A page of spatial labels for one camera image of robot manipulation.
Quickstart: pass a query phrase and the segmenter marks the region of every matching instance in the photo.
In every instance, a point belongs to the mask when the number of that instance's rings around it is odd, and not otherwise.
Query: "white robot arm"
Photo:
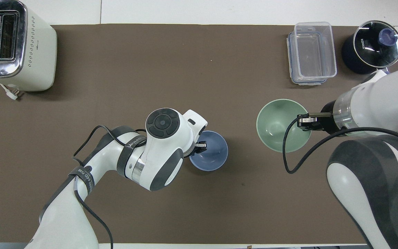
[[[325,105],[322,113],[301,118],[298,126],[330,134],[369,127],[398,132],[398,71],[388,75],[376,71],[369,81]],[[368,244],[398,249],[398,137],[382,134],[348,133],[360,139],[336,148],[327,178]]]
[[[98,240],[77,197],[84,200],[109,170],[117,170],[150,191],[167,186],[183,158],[195,149],[207,121],[192,110],[181,115],[162,108],[152,112],[145,124],[147,138],[128,126],[117,127],[101,138],[46,204],[26,249],[97,249]]]

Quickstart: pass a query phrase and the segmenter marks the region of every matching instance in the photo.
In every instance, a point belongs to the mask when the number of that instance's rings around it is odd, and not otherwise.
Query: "container lid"
[[[372,67],[387,67],[398,60],[398,32],[381,21],[368,21],[354,34],[354,50]]]
[[[294,26],[298,76],[306,81],[326,80],[337,74],[331,25],[328,22],[299,22]]]
[[[290,67],[290,78],[298,85],[320,85],[326,81],[326,77],[302,77],[297,66],[297,49],[294,43],[294,32],[291,32],[286,39],[288,48],[288,63]]]

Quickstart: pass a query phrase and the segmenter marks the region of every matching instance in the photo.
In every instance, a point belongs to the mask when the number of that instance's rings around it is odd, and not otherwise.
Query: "power cord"
[[[9,98],[11,98],[11,99],[13,99],[13,100],[16,100],[16,99],[18,98],[18,94],[20,93],[19,90],[13,90],[13,91],[11,91],[11,90],[9,90],[5,85],[3,85],[3,84],[0,84],[0,85],[1,85],[1,87],[4,89],[4,91],[6,92],[6,95],[7,95]]]
[[[95,214],[95,212],[93,212],[93,210],[91,208],[88,207],[88,205],[82,200],[82,198],[79,196],[78,193],[78,180],[79,177],[76,176],[75,177],[75,183],[73,185],[73,190],[75,192],[75,197],[78,200],[78,202],[93,216],[95,217],[95,219],[98,220],[99,223],[101,223],[101,225],[105,228],[105,230],[108,233],[108,236],[110,238],[110,248],[113,249],[113,236],[112,236],[112,232],[110,232],[110,229],[108,228],[107,224],[99,217]]]
[[[90,141],[90,139],[92,138],[93,134],[94,134],[94,133],[96,132],[96,130],[99,129],[99,128],[104,128],[104,129],[107,131],[107,133],[108,133],[118,144],[120,144],[120,145],[122,145],[122,146],[125,146],[125,144],[124,144],[123,142],[121,142],[121,141],[112,133],[112,131],[111,131],[109,128],[107,128],[106,126],[96,126],[96,127],[92,130],[92,132],[90,133],[90,135],[87,137],[87,139],[85,140],[85,142],[82,143],[82,145],[79,147],[79,149],[76,150],[76,152],[75,152],[75,153],[73,154],[73,156],[72,156],[72,159],[75,160],[76,162],[78,162],[79,165],[82,166],[82,167],[83,167],[84,165],[83,165],[83,163],[82,163],[81,160],[79,160],[79,159],[76,158],[76,155],[77,155],[77,154],[82,150],[82,148],[84,148],[84,146]],[[146,131],[145,129],[136,129],[135,131],[136,131],[136,132],[145,132],[145,133],[147,133],[147,131]],[[141,146],[143,146],[143,145],[145,145],[145,144],[146,144],[146,141],[143,142],[143,143],[138,144],[138,145],[136,146],[136,148],[141,147]],[[79,202],[79,203],[80,203],[80,204],[81,204],[81,205],[82,205],[82,206],[83,206],[95,219],[97,219],[98,222],[100,222],[101,225],[105,228],[105,230],[107,231],[108,236],[109,236],[109,238],[110,238],[110,248],[113,249],[113,236],[112,236],[112,233],[110,232],[110,229],[108,228],[108,226],[106,225],[106,223],[105,223],[95,212],[93,212],[93,210],[92,210],[91,208],[89,208],[88,205],[87,205],[87,204],[82,200],[82,198],[79,196],[79,193],[78,193],[78,184],[77,184],[78,180],[79,180],[79,178],[78,178],[78,177],[75,177],[75,183],[74,183],[74,185],[73,185],[73,190],[74,190],[76,199],[77,199],[78,202]]]
[[[79,165],[81,165],[82,167],[84,167],[83,163],[81,160],[76,158],[76,155],[82,150],[82,148],[84,148],[84,146],[88,143],[88,141],[90,141],[90,139],[92,138],[93,134],[95,133],[95,131],[99,128],[104,128],[107,133],[120,145],[125,146],[125,144],[123,142],[121,142],[119,139],[117,139],[117,137],[112,133],[112,131],[107,128],[106,126],[96,126],[92,132],[90,133],[90,135],[87,137],[87,139],[85,140],[85,142],[79,147],[79,149],[73,154],[72,159],[75,160],[76,162],[79,163]],[[147,133],[147,131],[145,129],[136,129],[136,132],[145,132]],[[136,148],[144,146],[147,143],[147,141],[144,141],[143,143],[140,143],[136,146]]]
[[[298,115],[297,118],[295,118],[288,126],[288,128],[286,128],[285,131],[285,135],[283,137],[283,144],[282,144],[282,156],[283,156],[283,164],[285,165],[285,170],[286,172],[288,172],[289,174],[294,174],[299,168],[300,166],[302,166],[302,164],[305,162],[305,160],[317,149],[319,148],[322,144],[324,144],[325,142],[333,139],[334,137],[338,137],[340,135],[344,135],[347,133],[351,133],[351,132],[363,132],[363,131],[369,131],[369,132],[381,132],[381,133],[385,133],[385,134],[389,134],[389,135],[393,135],[395,137],[398,137],[398,132],[395,131],[391,131],[388,129],[383,129],[383,128],[376,128],[376,127],[358,127],[358,128],[351,128],[351,129],[346,129],[346,128],[342,128],[340,131],[335,132],[327,137],[325,137],[324,139],[320,140],[317,144],[315,144],[310,150],[308,150],[308,152],[302,157],[302,159],[300,159],[299,163],[297,163],[296,167],[294,167],[294,169],[290,170],[288,168],[288,164],[286,162],[286,152],[285,152],[285,143],[286,143],[286,137],[288,136],[288,133],[291,129],[291,127],[300,119],[300,118],[307,118],[309,116],[309,114],[303,114],[303,115]]]

